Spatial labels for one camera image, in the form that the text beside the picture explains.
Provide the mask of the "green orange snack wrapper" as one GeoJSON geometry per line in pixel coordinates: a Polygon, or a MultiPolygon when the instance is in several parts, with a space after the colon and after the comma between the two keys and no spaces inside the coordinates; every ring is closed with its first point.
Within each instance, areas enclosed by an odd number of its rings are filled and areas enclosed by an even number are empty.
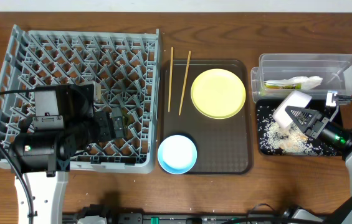
{"type": "Polygon", "coordinates": [[[292,90],[300,90],[302,88],[301,83],[292,83],[292,84],[284,84],[284,83],[269,83],[265,82],[264,85],[261,87],[261,93],[281,93],[281,92],[288,92],[292,90]]]}

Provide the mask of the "white napkin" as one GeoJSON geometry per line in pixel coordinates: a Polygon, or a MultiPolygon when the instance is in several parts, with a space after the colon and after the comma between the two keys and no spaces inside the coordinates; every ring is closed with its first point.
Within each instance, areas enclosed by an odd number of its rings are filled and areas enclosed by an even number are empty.
{"type": "Polygon", "coordinates": [[[322,77],[319,76],[312,76],[312,77],[293,77],[289,79],[283,79],[283,80],[266,80],[265,82],[269,83],[284,83],[284,84],[292,84],[292,83],[301,83],[302,88],[301,90],[311,90],[316,88],[317,86],[320,86],[322,83],[323,79],[322,77]]]}

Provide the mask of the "light blue bowl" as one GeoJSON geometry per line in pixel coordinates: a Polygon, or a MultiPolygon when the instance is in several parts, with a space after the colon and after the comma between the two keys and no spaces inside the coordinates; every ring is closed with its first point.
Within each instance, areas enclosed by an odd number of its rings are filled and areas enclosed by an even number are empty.
{"type": "Polygon", "coordinates": [[[181,175],[189,172],[197,161],[197,147],[188,137],[172,135],[164,139],[158,148],[158,162],[169,174],[181,175]]]}

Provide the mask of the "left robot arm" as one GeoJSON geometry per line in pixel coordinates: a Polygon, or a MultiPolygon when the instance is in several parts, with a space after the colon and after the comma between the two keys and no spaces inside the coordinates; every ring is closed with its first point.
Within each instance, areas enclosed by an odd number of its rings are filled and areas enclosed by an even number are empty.
{"type": "Polygon", "coordinates": [[[95,111],[96,82],[34,88],[35,115],[23,121],[9,148],[19,169],[14,185],[19,223],[62,223],[70,159],[92,143],[126,137],[120,106],[95,111]]]}

